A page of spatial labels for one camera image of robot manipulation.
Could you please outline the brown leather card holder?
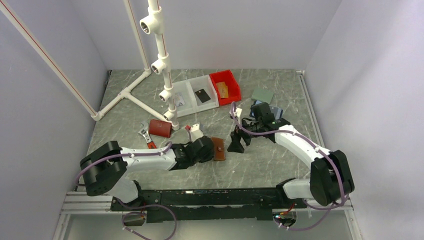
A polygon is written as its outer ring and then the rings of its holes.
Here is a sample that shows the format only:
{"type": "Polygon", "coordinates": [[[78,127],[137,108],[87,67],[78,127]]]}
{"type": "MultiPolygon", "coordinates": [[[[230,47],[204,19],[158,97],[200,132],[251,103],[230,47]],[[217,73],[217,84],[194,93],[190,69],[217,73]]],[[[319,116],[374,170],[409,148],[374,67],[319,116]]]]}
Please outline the brown leather card holder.
{"type": "Polygon", "coordinates": [[[225,155],[225,145],[224,140],[222,138],[218,137],[211,137],[210,138],[214,145],[214,161],[225,161],[226,155],[225,155]]]}

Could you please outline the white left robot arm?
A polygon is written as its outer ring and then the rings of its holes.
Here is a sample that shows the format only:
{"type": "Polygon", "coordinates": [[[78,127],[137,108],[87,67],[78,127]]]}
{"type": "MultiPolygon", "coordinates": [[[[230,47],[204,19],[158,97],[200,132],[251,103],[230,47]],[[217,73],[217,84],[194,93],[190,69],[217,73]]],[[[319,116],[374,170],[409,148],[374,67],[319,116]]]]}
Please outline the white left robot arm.
{"type": "Polygon", "coordinates": [[[149,170],[185,170],[215,157],[213,141],[202,136],[193,142],[172,143],[165,147],[132,149],[109,141],[80,161],[81,171],[75,182],[85,187],[90,197],[109,195],[121,200],[129,209],[137,210],[144,203],[140,184],[129,174],[149,170]]]}

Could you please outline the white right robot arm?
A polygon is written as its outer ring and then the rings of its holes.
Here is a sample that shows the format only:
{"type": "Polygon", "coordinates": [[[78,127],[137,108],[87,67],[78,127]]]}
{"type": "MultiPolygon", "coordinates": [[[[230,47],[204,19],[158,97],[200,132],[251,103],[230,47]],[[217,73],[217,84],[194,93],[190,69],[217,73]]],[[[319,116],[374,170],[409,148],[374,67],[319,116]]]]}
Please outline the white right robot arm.
{"type": "Polygon", "coordinates": [[[341,150],[329,150],[300,133],[286,119],[276,119],[266,102],[251,107],[254,118],[242,118],[242,109],[235,102],[229,114],[236,126],[231,132],[228,152],[244,153],[253,138],[264,137],[284,147],[298,157],[308,168],[309,178],[291,178],[278,185],[276,203],[289,207],[295,199],[314,200],[319,210],[342,206],[355,190],[347,156],[341,150]]]}

